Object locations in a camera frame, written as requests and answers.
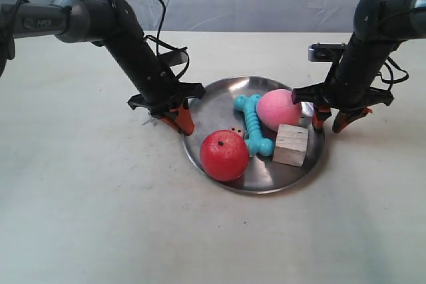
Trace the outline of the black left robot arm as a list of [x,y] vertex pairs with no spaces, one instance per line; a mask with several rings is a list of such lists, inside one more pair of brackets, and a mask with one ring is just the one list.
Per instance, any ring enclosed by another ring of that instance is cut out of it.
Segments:
[[200,83],[182,82],[182,74],[171,69],[189,65],[186,48],[145,35],[126,0],[57,0],[48,5],[2,2],[1,68],[15,57],[15,39],[44,35],[54,35],[64,43],[105,47],[138,90],[128,101],[132,109],[146,108],[176,131],[193,133],[188,101],[201,99],[205,89]]

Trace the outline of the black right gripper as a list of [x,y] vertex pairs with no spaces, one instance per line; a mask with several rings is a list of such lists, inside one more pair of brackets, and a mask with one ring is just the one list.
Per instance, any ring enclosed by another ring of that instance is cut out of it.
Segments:
[[390,90],[366,87],[360,80],[343,83],[335,77],[321,83],[295,88],[291,98],[294,104],[299,102],[314,104],[312,126],[315,130],[323,129],[324,122],[331,116],[331,108],[339,110],[332,125],[334,133],[340,133],[352,122],[372,113],[368,107],[376,104],[389,106],[394,100]]

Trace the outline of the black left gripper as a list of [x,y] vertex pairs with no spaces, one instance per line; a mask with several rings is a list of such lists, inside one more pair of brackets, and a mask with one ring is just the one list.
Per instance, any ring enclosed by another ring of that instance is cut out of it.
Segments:
[[188,99],[201,99],[205,88],[199,82],[182,82],[181,75],[162,72],[157,80],[146,80],[140,93],[129,98],[127,104],[135,110],[145,108],[154,118],[189,136],[195,125],[192,120]]

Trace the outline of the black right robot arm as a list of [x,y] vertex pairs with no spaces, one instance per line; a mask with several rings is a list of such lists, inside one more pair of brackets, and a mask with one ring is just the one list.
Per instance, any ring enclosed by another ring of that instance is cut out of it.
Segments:
[[332,130],[341,132],[348,124],[365,117],[371,106],[393,102],[391,89],[373,88],[382,67],[397,68],[390,54],[405,41],[425,38],[425,0],[361,0],[353,18],[353,33],[346,44],[312,44],[311,62],[330,62],[325,80],[295,88],[292,101],[310,102],[312,125],[321,130],[338,114]]

